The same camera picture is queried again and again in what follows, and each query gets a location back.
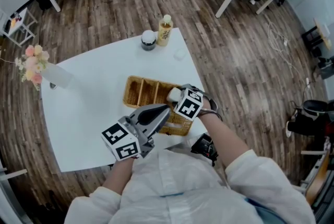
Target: basket divider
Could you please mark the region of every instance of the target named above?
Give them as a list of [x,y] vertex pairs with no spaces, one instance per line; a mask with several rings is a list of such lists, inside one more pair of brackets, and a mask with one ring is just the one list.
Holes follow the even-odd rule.
[[154,93],[154,100],[153,100],[153,104],[157,101],[157,95],[158,95],[158,88],[159,88],[159,81],[157,83],[157,88],[156,88],[156,92]]
[[137,106],[139,107],[140,104],[140,99],[141,99],[141,93],[142,93],[142,87],[144,86],[144,79],[141,79],[141,85],[140,85],[140,91],[139,91],[139,96],[138,96],[138,102],[137,102]]

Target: floor plank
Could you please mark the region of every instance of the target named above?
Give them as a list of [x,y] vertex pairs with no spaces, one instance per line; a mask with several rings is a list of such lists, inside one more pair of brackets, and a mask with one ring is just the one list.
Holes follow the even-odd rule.
[[[217,19],[223,0],[58,0],[62,11],[43,15],[36,2],[29,9],[39,21],[40,43],[58,63],[77,54],[142,34],[157,31],[158,21],[170,14],[179,27],[205,89],[220,105],[224,122],[259,155],[272,157],[296,183],[309,163],[300,151],[313,139],[286,138],[290,101],[301,104],[305,78],[312,78],[312,59],[300,34],[302,27],[288,4],[270,4],[256,15],[259,5],[233,0]],[[272,22],[290,40],[288,49],[301,76],[290,69],[268,44]],[[8,40],[2,58],[14,60],[24,53]],[[22,84],[11,64],[0,62],[0,145],[8,171],[27,169],[11,180],[27,211],[49,202],[53,190],[66,209],[71,200],[88,195],[101,185],[108,167],[61,173],[45,126],[40,93]],[[323,84],[305,90],[305,98],[324,100]]]

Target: black device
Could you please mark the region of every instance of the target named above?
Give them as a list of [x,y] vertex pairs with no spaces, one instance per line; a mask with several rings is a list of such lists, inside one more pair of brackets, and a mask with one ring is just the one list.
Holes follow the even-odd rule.
[[218,153],[213,145],[211,137],[207,134],[201,135],[201,137],[192,146],[191,152],[195,154],[201,154],[212,161],[212,166],[214,167],[214,162],[217,160]]

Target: vase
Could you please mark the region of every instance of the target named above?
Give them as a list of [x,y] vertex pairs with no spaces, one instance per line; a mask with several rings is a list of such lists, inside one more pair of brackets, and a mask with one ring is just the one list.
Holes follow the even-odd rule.
[[73,77],[68,71],[53,63],[46,65],[46,69],[41,72],[41,76],[61,88],[66,88]]

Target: person's left arm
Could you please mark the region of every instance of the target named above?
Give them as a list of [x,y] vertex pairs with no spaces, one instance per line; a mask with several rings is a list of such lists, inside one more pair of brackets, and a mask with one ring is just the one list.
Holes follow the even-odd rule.
[[89,197],[75,198],[67,212],[65,224],[108,223],[120,208],[121,195],[132,175],[134,159],[116,162],[102,187]]

